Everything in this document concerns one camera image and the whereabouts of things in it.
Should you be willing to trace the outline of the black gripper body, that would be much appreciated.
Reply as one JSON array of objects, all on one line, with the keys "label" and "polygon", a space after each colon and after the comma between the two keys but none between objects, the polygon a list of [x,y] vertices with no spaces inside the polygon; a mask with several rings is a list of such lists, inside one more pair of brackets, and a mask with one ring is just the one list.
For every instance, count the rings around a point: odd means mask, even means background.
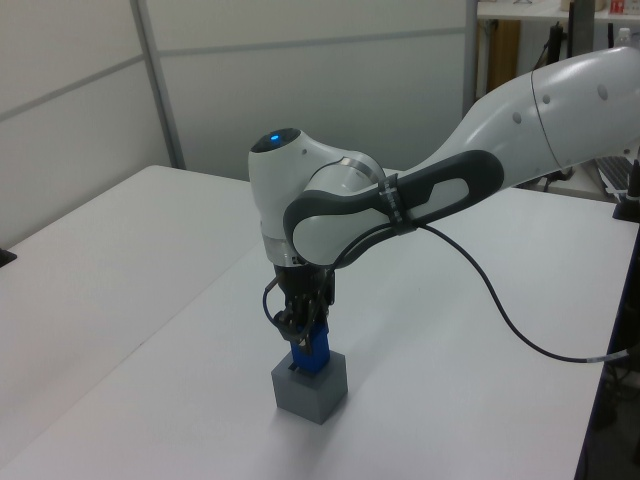
[{"label": "black gripper body", "polygon": [[335,276],[328,269],[314,265],[282,267],[275,265],[278,286],[283,292],[285,303],[303,295],[318,296],[323,285],[326,285],[324,296],[331,306],[335,301]]}]

